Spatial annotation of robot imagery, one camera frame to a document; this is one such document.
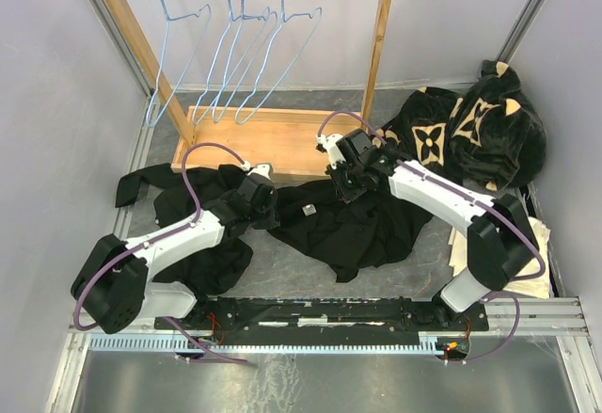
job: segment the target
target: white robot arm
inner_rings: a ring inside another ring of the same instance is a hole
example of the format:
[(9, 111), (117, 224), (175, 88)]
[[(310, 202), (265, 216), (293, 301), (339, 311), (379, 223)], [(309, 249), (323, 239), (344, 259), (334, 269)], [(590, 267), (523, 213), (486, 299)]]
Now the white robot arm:
[[(495, 199), (453, 184), (418, 161), (372, 144), (358, 129), (349, 135), (318, 137), (318, 149), (328, 155), (328, 173), (347, 201), (368, 190), (389, 192), (436, 215), (467, 237), (467, 268), (436, 296), (452, 313), (467, 310), (491, 291), (501, 291), (533, 258), (501, 214), (538, 248), (529, 219), (518, 199)], [(485, 209), (494, 210), (490, 214)]]
[(117, 333), (134, 319), (186, 316), (197, 303), (195, 295), (178, 281), (152, 282), (154, 277), (185, 257), (243, 234), (248, 227), (277, 225), (277, 191), (270, 181), (271, 166), (262, 164), (246, 175), (237, 190), (204, 205), (200, 217), (192, 214), (173, 225), (120, 241), (109, 234), (98, 241), (75, 282), (75, 299), (92, 278), (115, 257), (129, 252), (118, 265), (91, 287), (83, 306), (105, 333)]

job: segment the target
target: gray wall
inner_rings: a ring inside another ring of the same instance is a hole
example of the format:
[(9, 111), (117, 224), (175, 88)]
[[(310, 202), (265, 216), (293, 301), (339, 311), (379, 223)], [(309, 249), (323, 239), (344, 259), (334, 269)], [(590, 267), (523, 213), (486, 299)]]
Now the gray wall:
[(602, 357), (602, 0), (546, 0), (512, 59), (547, 128), (536, 181), (563, 284), (579, 295)]
[[(165, 25), (158, 0), (129, 0), (156, 54), (160, 53)], [(226, 0), (166, 0), (173, 14), (182, 14), (209, 2), (214, 19), (184, 83), (198, 88), (206, 82), (219, 37), (226, 27)], [(393, 0), (385, 52), (379, 72), (381, 87), (448, 84), (476, 80), (483, 58), (495, 57), (527, 0)], [(324, 7), (320, 23), (306, 52), (290, 71), (284, 87), (363, 87), (366, 82), (377, 0), (287, 0), (287, 10)], [(279, 0), (247, 0), (256, 13)], [(293, 58), (309, 32), (306, 19), (291, 21), (278, 35), (262, 86), (271, 86)], [(256, 24), (245, 24), (240, 42), (250, 42)], [(172, 25), (167, 48), (166, 74), (176, 82), (196, 44), (200, 21)], [(225, 55), (218, 59), (212, 84), (220, 80)]]
[(39, 413), (143, 98), (88, 0), (0, 3), (0, 411)]

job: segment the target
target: gray floor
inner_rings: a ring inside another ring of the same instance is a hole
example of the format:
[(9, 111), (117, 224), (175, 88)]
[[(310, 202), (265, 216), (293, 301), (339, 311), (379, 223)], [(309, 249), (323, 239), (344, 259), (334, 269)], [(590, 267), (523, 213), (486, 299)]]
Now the gray floor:
[[(475, 355), (498, 340), (473, 338)], [(445, 367), (435, 357), (244, 355), (191, 364), (169, 354), (91, 352), (73, 413), (577, 413), (554, 338)]]
[[(359, 110), (359, 90), (284, 91), (275, 92), (265, 107), (321, 110)], [(409, 90), (377, 90), (370, 122), (384, 124), (400, 110)], [(212, 98), (207, 95), (207, 103)], [(197, 94), (181, 94), (186, 109), (197, 100)], [(154, 130), (147, 165), (171, 162), (178, 134), (167, 116)], [(150, 188), (145, 199), (134, 208), (129, 235), (155, 230), (152, 201), (159, 190)], [(448, 266), (451, 227), (433, 218), (420, 233), (412, 254), (403, 262), (379, 268), (362, 269), (359, 276), (346, 284), (335, 282), (335, 274), (319, 261), (308, 258), (282, 244), (265, 231), (252, 230), (243, 237), (254, 250), (253, 260), (228, 296), (262, 297), (431, 297), (452, 276)]]

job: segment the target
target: black fabric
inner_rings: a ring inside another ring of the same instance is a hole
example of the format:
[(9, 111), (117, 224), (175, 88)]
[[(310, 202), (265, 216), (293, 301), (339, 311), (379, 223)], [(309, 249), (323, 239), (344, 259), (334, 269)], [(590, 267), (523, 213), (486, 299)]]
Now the black fabric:
[[(221, 166), (218, 170), (196, 168), (187, 170), (186, 174), (201, 205), (219, 198), (224, 192), (238, 188), (245, 177), (245, 173), (236, 166)], [(154, 201), (161, 228), (182, 220), (195, 211), (195, 204), (186, 190), (182, 174), (174, 173), (169, 164), (141, 168), (124, 176), (119, 181), (117, 203), (135, 202), (142, 182), (165, 189)], [(240, 239), (232, 239), (170, 265), (157, 274), (153, 281), (179, 281), (197, 296), (223, 294), (237, 283), (252, 256), (250, 246)]]
[[(305, 216), (303, 207), (315, 214)], [(280, 226), (268, 232), (301, 253), (327, 263), (345, 283), (362, 267), (399, 262), (431, 214), (390, 194), (368, 192), (345, 204), (330, 180), (278, 189)]]
[[(201, 205), (237, 188), (245, 173), (236, 166), (187, 171)], [(142, 182), (169, 185), (154, 201), (159, 226), (166, 227), (195, 210), (182, 175), (164, 166), (142, 168), (119, 183), (123, 201), (137, 197)], [(305, 216), (312, 204), (316, 213)], [(337, 282), (348, 282), (362, 267), (378, 267), (405, 259), (431, 214), (387, 193), (368, 192), (345, 204), (330, 180), (278, 189), (280, 227), (269, 230), (278, 240), (328, 264)], [(233, 287), (248, 267), (253, 251), (240, 239), (195, 253), (160, 272), (154, 281), (180, 281), (196, 294), (222, 294)]]
[(485, 60), (479, 82), (463, 96), (415, 91), (380, 133), (433, 172), (490, 189), (529, 183), (546, 159), (544, 125), (503, 62)]

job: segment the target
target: wooden rod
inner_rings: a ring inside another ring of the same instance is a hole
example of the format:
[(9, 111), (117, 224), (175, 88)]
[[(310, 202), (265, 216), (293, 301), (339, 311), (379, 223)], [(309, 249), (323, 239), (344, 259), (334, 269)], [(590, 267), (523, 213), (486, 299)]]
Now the wooden rod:
[(391, 0), (378, 0), (376, 22), (374, 23), (374, 33), (372, 34), (372, 55), (370, 57), (370, 67), (368, 69), (368, 82), (366, 82), (364, 99), (361, 105), (361, 117), (365, 120), (368, 120), (370, 117), (370, 111), (372, 109), (374, 88), (376, 86), (376, 76), (378, 74), (380, 58), (383, 53), (383, 43), (385, 42), (388, 12), (390, 9)]
[[(119, 30), (123, 37), (128, 42), (136, 60), (140, 64), (142, 71), (146, 76), (154, 82), (159, 74), (159, 62), (155, 57), (154, 52), (149, 45), (144, 32), (140, 28), (132, 9), (127, 0), (104, 0), (107, 8), (111, 12), (111, 16), (115, 19)], [(167, 78), (161, 73), (159, 77), (159, 98), (162, 103), (165, 103), (171, 96), (171, 85)], [(186, 115), (182, 111), (182, 107), (174, 96), (171, 98), (167, 106), (167, 113), (173, 121), (174, 126), (182, 139), (188, 146), (194, 144), (194, 126), (186, 119)]]

